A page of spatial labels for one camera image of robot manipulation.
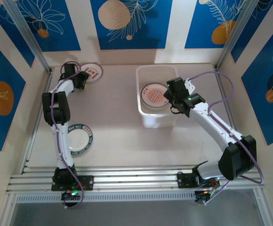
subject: aluminum frame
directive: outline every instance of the aluminum frame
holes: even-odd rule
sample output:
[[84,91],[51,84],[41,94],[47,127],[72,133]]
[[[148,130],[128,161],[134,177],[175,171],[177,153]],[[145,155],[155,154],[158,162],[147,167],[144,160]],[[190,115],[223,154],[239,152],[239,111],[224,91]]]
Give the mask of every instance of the aluminum frame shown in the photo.
[[225,61],[226,57],[231,53],[232,49],[234,48],[234,45],[236,44],[239,36],[241,35],[246,23],[248,22],[251,14],[253,13],[255,7],[257,6],[259,0],[250,0],[246,3],[243,10],[241,11],[236,25],[234,26],[231,34],[226,43],[225,46],[222,49],[222,52],[220,54],[220,57],[216,63],[216,68],[219,69],[222,65],[222,63]]
[[[52,74],[44,91],[47,91],[51,82]],[[222,97],[225,92],[221,79],[216,76]],[[230,123],[235,128],[233,115],[228,103],[225,104]],[[14,206],[16,202],[60,202],[61,192],[52,192],[51,183],[52,175],[55,168],[35,168],[28,167],[28,161],[31,155],[36,132],[41,119],[42,107],[40,107],[38,116],[34,125],[32,135],[29,139],[25,152],[23,164],[19,175],[11,176],[6,197],[4,199],[4,208],[1,211],[0,225],[9,225]],[[147,201],[158,200],[165,195],[165,200],[190,200],[193,199],[194,191],[209,190],[209,188],[179,189],[176,181],[177,172],[192,172],[194,165],[177,165],[177,166],[146,166],[146,167],[77,167],[79,175],[93,175],[93,191],[88,191],[87,198],[84,202],[114,202],[114,201]],[[247,177],[258,180],[259,173],[253,169],[245,174]],[[221,185],[227,180],[221,178]],[[238,178],[231,181],[225,189],[253,189],[265,225],[273,226],[273,213],[263,186],[258,186],[246,179]]]
[[2,0],[2,3],[34,56],[39,60],[43,69],[49,72],[48,62],[16,3],[13,0]]

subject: grey floor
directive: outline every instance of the grey floor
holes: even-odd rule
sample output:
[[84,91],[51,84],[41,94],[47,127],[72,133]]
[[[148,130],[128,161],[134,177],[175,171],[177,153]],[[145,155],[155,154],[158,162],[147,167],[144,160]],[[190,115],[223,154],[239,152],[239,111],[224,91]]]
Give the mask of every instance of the grey floor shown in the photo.
[[225,190],[207,206],[192,201],[17,204],[11,226],[262,226],[252,190]]

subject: wire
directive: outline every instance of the wire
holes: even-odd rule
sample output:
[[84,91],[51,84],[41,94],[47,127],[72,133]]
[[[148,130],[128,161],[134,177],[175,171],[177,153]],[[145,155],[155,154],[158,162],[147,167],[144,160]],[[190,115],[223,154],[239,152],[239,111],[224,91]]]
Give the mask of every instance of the wire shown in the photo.
[[212,190],[214,190],[214,181],[213,180],[209,180],[212,184]]
[[[198,74],[198,75],[196,75],[196,76],[194,76],[194,77],[188,79],[188,81],[191,81],[191,80],[193,80],[193,79],[196,79],[196,78],[198,78],[198,77],[200,77],[200,76],[202,76],[202,75],[204,75],[204,74],[211,74],[211,73],[213,73],[213,74],[215,74],[215,75],[216,75],[216,74],[220,74],[220,75],[226,77],[226,78],[229,80],[229,82],[230,82],[230,84],[231,84],[231,86],[232,86],[232,91],[231,91],[230,95],[229,95],[227,98],[211,103],[211,104],[209,105],[209,107],[208,107],[208,113],[209,113],[209,115],[211,116],[211,118],[212,118],[214,121],[216,121],[216,122],[217,122],[217,123],[218,123],[218,124],[219,124],[227,133],[228,133],[228,134],[232,134],[232,132],[231,132],[224,124],[222,124],[222,122],[220,122],[220,121],[213,115],[213,112],[211,111],[211,107],[214,106],[214,105],[216,105],[216,104],[219,104],[219,103],[223,103],[223,102],[225,102],[225,101],[228,101],[229,99],[232,98],[232,96],[233,96],[233,94],[234,94],[234,91],[235,91],[235,86],[234,86],[234,84],[233,84],[233,81],[232,81],[226,74],[221,73],[221,72],[215,72],[215,71],[209,71],[209,72],[204,72],[204,73]],[[243,176],[243,175],[241,175],[241,177],[244,178],[244,179],[250,180],[250,181],[252,181],[252,182],[254,182],[254,183],[257,183],[257,184],[259,184],[259,185],[264,184],[264,175],[263,175],[262,170],[261,170],[260,166],[258,165],[257,161],[256,161],[255,158],[253,157],[253,155],[250,153],[250,151],[247,149],[247,147],[246,147],[246,146],[245,146],[245,145],[244,145],[244,144],[243,144],[243,143],[242,143],[234,134],[232,134],[231,137],[232,137],[233,139],[235,139],[235,140],[238,142],[238,144],[245,150],[245,152],[247,153],[247,155],[249,156],[249,158],[252,160],[252,162],[254,163],[255,167],[257,168],[257,170],[258,170],[258,172],[259,172],[259,175],[260,175],[260,177],[261,177],[261,181],[256,181],[256,180],[254,180],[254,179],[251,179],[251,178],[246,177],[246,176]],[[219,190],[219,192],[218,192],[215,196],[213,196],[213,197],[212,197],[210,200],[208,200],[207,202],[204,202],[204,204],[206,205],[208,202],[210,202],[212,199],[214,199],[214,198],[223,190],[223,188],[225,188],[225,186],[226,186],[229,182],[230,182],[230,181],[228,181],[228,182]]]
[[82,196],[81,196],[81,199],[80,199],[80,202],[77,203],[76,205],[72,206],[72,207],[68,207],[65,205],[65,200],[63,202],[63,205],[64,205],[64,208],[69,208],[69,209],[73,209],[73,208],[76,208],[78,206],[81,205],[81,203],[83,202],[83,198],[84,198],[84,189],[83,189],[83,186],[82,184],[80,183],[79,179],[75,176],[75,174],[73,173],[73,171],[71,170],[71,168],[67,165],[63,155],[62,155],[62,152],[61,152],[61,149],[60,149],[60,141],[59,141],[59,131],[58,131],[58,126],[56,124],[56,121],[54,119],[54,113],[53,113],[53,109],[54,109],[54,94],[57,92],[57,90],[59,89],[59,87],[64,83],[66,82],[67,80],[71,79],[72,77],[78,75],[80,72],[81,72],[81,66],[80,64],[78,64],[77,62],[75,61],[68,61],[66,63],[64,63],[61,68],[60,68],[60,73],[62,74],[62,69],[64,68],[64,65],[65,64],[68,64],[68,63],[73,63],[75,64],[75,66],[77,67],[77,72],[73,75],[71,75],[70,77],[68,77],[67,79],[65,80],[62,80],[61,83],[59,83],[56,88],[52,91],[52,99],[51,99],[51,118],[52,118],[52,122],[55,126],[55,129],[56,129],[56,138],[57,138],[57,148],[58,148],[58,152],[60,154],[60,157],[61,157],[61,160],[62,162],[64,163],[64,165],[66,166],[67,170],[70,172],[70,174],[72,175],[72,177],[76,180],[76,182],[78,183],[78,185],[80,186],[81,188],[81,191],[82,191]]
[[218,187],[220,187],[220,184],[216,180],[213,180],[213,181],[218,185]]
[[210,198],[208,201],[203,202],[204,205],[207,205],[210,201],[212,201],[217,195],[219,195],[219,193],[221,193],[221,191],[228,185],[228,183],[230,182],[230,180],[228,180],[226,182],[226,184],[219,190],[219,192],[217,192],[212,198]]
[[173,114],[182,114],[181,112],[174,112],[174,111],[172,111],[172,108],[174,108],[174,107],[170,107],[170,111],[173,113]]

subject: metal corner post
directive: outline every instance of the metal corner post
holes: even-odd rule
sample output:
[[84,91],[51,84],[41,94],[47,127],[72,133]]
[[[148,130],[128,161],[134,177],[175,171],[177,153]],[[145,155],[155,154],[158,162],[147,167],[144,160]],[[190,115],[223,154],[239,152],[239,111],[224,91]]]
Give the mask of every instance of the metal corner post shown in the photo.
[[43,69],[49,73],[50,67],[41,51],[38,42],[36,41],[28,24],[26,23],[24,16],[21,14],[19,8],[17,7],[16,2],[13,0],[2,0],[2,3],[6,11],[9,13],[11,19],[13,20],[15,26],[17,27],[22,37],[24,38],[25,42],[31,49],[32,53],[39,60]]
[[231,35],[228,37],[225,46],[222,49],[220,57],[216,63],[216,70],[218,71],[222,63],[225,61],[226,57],[230,54],[233,47],[235,46],[239,36],[241,35],[245,25],[247,24],[251,14],[253,13],[255,7],[257,6],[259,0],[244,0],[247,1],[244,9],[241,11],[236,25],[234,26]]

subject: white table surface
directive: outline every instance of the white table surface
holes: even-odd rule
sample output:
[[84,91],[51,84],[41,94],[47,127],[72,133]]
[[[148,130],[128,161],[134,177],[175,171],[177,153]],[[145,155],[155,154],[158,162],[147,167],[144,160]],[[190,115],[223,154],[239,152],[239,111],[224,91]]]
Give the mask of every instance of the white table surface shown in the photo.
[[[174,65],[184,79],[205,71],[211,64]],[[103,66],[100,80],[69,94],[69,125],[81,123],[93,131],[93,143],[83,154],[74,156],[75,166],[119,167],[197,164],[219,160],[220,148],[197,123],[181,115],[171,128],[146,129],[137,108],[136,69],[139,65]],[[50,89],[60,76],[56,67]],[[221,99],[213,74],[193,80],[208,103]],[[223,104],[213,110],[228,123]],[[37,129],[28,167],[55,167],[53,135],[43,114]]]

